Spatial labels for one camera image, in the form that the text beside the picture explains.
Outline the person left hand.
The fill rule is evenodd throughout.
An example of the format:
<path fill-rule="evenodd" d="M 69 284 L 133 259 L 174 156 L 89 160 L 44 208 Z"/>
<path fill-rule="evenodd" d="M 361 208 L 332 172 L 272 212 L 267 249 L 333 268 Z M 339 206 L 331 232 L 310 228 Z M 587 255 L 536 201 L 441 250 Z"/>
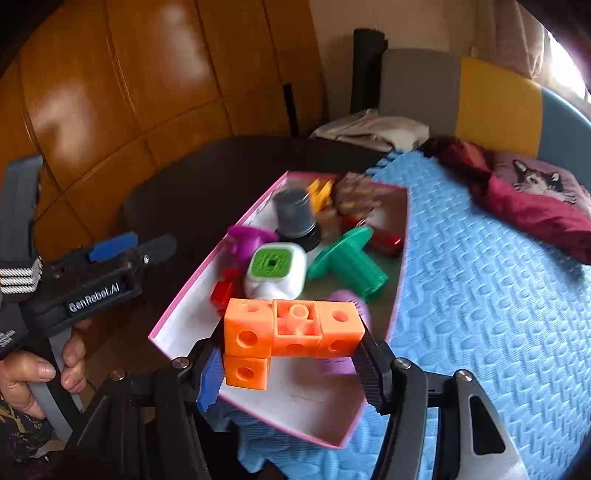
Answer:
<path fill-rule="evenodd" d="M 91 323 L 91 319 L 78 323 L 62 350 L 65 367 L 60 374 L 60 382 L 71 394 L 81 393 L 87 386 L 84 362 L 86 348 L 82 333 L 89 329 Z M 47 360 L 30 352 L 13 351 L 1 362 L 1 394 L 14 409 L 42 420 L 45 413 L 28 383 L 47 383 L 55 375 L 55 368 Z"/>

